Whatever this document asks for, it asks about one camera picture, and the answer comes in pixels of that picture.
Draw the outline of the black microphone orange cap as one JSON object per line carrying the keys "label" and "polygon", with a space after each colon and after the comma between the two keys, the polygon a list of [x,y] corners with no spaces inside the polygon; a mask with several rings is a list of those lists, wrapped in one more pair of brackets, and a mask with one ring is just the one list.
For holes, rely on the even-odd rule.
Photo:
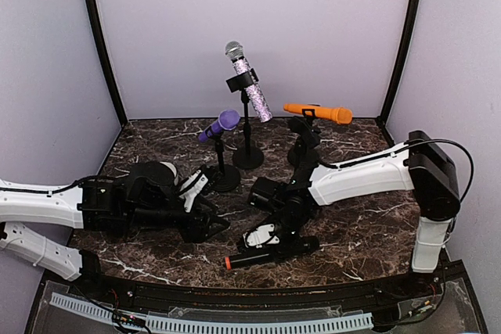
{"label": "black microphone orange cap", "polygon": [[[302,237],[309,245],[309,251],[307,254],[314,253],[319,249],[319,240],[315,236],[305,236]],[[273,260],[274,250],[273,246],[264,246],[260,249],[248,250],[243,253],[238,253],[225,258],[225,266],[227,270],[246,268],[258,264],[269,264],[269,263],[282,263],[275,262]]]}

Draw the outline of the black stand ring clip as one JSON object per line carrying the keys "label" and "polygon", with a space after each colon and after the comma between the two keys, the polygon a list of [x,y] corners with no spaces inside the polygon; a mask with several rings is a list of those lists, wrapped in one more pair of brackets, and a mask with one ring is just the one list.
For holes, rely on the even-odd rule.
{"label": "black stand ring clip", "polygon": [[240,184],[240,172],[233,165],[225,163],[222,135],[210,127],[207,136],[214,141],[214,150],[218,157],[218,173],[214,176],[213,188],[216,192],[231,192]]}

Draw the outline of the tall stand large clip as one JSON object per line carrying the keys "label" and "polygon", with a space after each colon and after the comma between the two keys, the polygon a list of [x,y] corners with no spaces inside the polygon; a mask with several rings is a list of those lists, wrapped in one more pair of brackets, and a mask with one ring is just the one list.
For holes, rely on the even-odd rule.
{"label": "tall stand large clip", "polygon": [[264,162],[264,154],[257,147],[251,144],[251,125],[249,122],[248,104],[250,99],[246,92],[256,79],[254,69],[237,74],[226,81],[231,92],[240,91],[240,100],[243,103],[244,123],[243,123],[243,144],[238,146],[232,155],[233,164],[243,170],[253,170],[260,167]]}

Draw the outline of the purple toy microphone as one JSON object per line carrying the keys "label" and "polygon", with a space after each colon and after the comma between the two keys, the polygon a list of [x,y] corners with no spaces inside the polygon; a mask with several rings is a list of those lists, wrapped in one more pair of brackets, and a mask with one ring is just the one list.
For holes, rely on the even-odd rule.
{"label": "purple toy microphone", "polygon": [[218,118],[198,135],[198,140],[207,142],[210,138],[220,135],[224,131],[232,131],[238,126],[239,122],[240,115],[236,110],[223,110]]}

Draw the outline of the small black stand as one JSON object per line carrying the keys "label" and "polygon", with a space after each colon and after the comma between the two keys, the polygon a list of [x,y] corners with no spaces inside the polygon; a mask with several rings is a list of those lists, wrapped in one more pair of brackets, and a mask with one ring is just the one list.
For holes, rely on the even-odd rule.
{"label": "small black stand", "polygon": [[289,129],[297,134],[294,146],[287,154],[287,160],[294,167],[294,173],[287,190],[308,188],[312,172],[319,166],[319,154],[315,147],[320,144],[320,130],[313,124],[312,117],[291,117]]}
{"label": "small black stand", "polygon": [[287,154],[287,160],[293,167],[299,167],[305,160],[319,160],[315,147],[320,143],[320,130],[313,125],[316,117],[301,115],[291,117],[287,121],[288,128],[297,134],[294,146]]}

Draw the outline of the orange toy microphone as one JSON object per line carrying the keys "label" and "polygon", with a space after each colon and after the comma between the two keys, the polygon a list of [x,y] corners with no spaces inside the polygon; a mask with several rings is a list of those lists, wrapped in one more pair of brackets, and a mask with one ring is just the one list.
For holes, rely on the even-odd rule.
{"label": "orange toy microphone", "polygon": [[352,111],[344,107],[331,108],[325,106],[286,103],[283,105],[283,110],[297,115],[330,120],[341,125],[350,124],[353,119]]}

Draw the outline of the glitter microphone silver head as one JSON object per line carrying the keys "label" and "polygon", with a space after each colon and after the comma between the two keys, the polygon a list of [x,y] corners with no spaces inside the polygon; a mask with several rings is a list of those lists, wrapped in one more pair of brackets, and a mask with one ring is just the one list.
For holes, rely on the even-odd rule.
{"label": "glitter microphone silver head", "polygon": [[250,100],[258,119],[265,123],[272,119],[272,113],[265,100],[258,77],[254,69],[244,56],[243,46],[238,41],[228,42],[225,46],[225,55],[231,61],[236,72],[234,77],[226,81],[231,92],[244,90]]}

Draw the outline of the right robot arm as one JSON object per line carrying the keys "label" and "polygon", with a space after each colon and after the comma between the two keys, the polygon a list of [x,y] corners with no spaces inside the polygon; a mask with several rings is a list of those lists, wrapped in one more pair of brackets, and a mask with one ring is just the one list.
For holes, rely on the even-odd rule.
{"label": "right robot arm", "polygon": [[326,163],[315,151],[306,152],[287,183],[258,178],[253,184],[249,203],[270,215],[243,235],[244,249],[313,250],[315,243],[298,233],[317,208],[381,192],[410,191],[420,208],[411,269],[433,272],[464,198],[456,165],[441,143],[423,131],[412,131],[390,149],[340,163]]}

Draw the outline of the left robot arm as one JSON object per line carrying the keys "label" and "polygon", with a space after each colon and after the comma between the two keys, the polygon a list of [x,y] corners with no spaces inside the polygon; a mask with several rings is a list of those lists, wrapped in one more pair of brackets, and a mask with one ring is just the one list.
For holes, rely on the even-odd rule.
{"label": "left robot arm", "polygon": [[97,254],[54,242],[27,224],[57,224],[119,238],[137,227],[174,228],[184,242],[202,243],[229,227],[202,196],[213,182],[206,166],[180,179],[175,165],[157,161],[135,163],[119,178],[92,175],[66,186],[2,181],[1,248],[68,282],[98,283]]}

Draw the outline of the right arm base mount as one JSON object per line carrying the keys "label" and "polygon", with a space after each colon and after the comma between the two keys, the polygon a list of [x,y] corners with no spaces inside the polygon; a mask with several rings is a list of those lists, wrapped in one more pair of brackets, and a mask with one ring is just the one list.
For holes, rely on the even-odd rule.
{"label": "right arm base mount", "polygon": [[443,294],[443,277],[435,273],[416,273],[414,282],[418,296],[440,296]]}

